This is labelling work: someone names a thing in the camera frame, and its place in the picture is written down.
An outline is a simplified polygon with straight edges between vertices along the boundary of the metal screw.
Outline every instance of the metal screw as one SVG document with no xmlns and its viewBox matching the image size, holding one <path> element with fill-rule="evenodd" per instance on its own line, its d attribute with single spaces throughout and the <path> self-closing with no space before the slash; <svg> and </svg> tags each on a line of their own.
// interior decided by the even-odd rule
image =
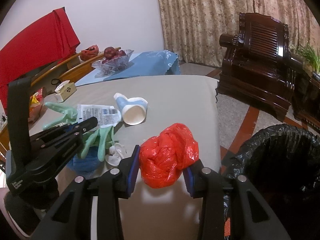
<svg viewBox="0 0 320 240">
<path fill-rule="evenodd" d="M 204 173 L 204 174 L 209 174 L 210 172 L 211 172 L 211 169 L 210 168 L 207 168 L 207 167 L 204 167 L 204 168 L 202 168 L 202 173 Z"/>
<path fill-rule="evenodd" d="M 239 175 L 238 176 L 238 180 L 241 181 L 241 182 L 245 182 L 247 180 L 247 177 L 244 176 L 244 175 Z"/>
<path fill-rule="evenodd" d="M 84 180 L 84 177 L 82 177 L 82 176 L 77 176 L 77 177 L 75 178 L 75 182 L 76 182 L 76 183 L 81 183 L 83 180 Z"/>
<path fill-rule="evenodd" d="M 118 168 L 113 168 L 113 169 L 111 169 L 111 171 L 110 171 L 110 173 L 112 174 L 112 175 L 116 175 L 116 174 L 118 174 L 120 172 L 120 170 L 118 169 Z"/>
</svg>

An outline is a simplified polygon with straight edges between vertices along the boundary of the blue tablecloth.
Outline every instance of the blue tablecloth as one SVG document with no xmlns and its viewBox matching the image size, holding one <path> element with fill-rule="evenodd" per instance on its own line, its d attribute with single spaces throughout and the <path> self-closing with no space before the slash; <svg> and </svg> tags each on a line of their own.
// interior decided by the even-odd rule
<svg viewBox="0 0 320 240">
<path fill-rule="evenodd" d="M 83 86 L 102 81 L 137 76 L 180 75 L 178 55 L 168 50 L 134 53 L 130 57 L 129 68 L 109 77 L 95 77 L 100 71 L 95 69 L 76 82 Z"/>
</svg>

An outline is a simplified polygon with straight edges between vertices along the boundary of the tissue box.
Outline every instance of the tissue box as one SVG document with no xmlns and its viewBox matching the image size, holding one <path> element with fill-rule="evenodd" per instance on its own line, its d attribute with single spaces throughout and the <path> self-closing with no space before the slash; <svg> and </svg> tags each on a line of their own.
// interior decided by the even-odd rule
<svg viewBox="0 0 320 240">
<path fill-rule="evenodd" d="M 64 102 L 68 97 L 70 97 L 74 92 L 77 91 L 76 85 L 72 83 L 65 84 L 58 93 L 54 96 L 58 103 Z"/>
</svg>

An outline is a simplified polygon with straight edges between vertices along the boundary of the potted plant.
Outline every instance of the potted plant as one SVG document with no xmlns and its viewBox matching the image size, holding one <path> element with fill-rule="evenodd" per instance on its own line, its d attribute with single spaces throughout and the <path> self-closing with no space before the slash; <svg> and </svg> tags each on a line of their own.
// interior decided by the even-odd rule
<svg viewBox="0 0 320 240">
<path fill-rule="evenodd" d="M 305 46 L 300 45 L 296 53 L 305 59 L 306 63 L 313 69 L 312 75 L 317 80 L 320 80 L 320 57 L 318 49 L 316 52 L 315 49 L 307 43 Z"/>
</svg>

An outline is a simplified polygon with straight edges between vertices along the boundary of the white paper cup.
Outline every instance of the white paper cup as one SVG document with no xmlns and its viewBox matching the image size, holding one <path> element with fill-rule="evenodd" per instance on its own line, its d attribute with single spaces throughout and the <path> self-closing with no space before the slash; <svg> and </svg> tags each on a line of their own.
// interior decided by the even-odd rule
<svg viewBox="0 0 320 240">
<path fill-rule="evenodd" d="M 129 125 L 142 123 L 147 115 L 148 102 L 144 98 L 127 98 L 116 93 L 114 99 L 119 107 L 122 119 Z"/>
</svg>

